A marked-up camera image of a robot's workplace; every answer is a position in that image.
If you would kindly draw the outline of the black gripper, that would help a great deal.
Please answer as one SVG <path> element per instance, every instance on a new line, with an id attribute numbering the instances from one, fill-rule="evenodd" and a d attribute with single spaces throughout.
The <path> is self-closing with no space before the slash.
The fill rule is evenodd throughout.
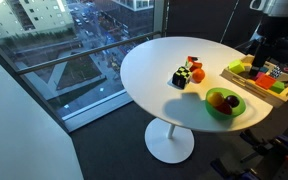
<path id="1" fill-rule="evenodd" d="M 254 60 L 252 62 L 250 76 L 256 76 L 260 68 L 264 65 L 265 61 L 270 57 L 270 53 L 273 48 L 273 40 L 265 37 L 261 37 L 256 40 L 257 48 L 254 53 Z"/>

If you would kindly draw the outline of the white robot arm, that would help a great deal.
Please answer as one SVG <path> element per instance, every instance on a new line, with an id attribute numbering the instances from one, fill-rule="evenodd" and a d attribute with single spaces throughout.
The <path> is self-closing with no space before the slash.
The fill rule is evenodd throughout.
<path id="1" fill-rule="evenodd" d="M 251 0 L 249 8 L 264 14 L 256 30 L 260 39 L 249 72 L 256 76 L 273 54 L 277 41 L 288 35 L 288 0 Z"/>

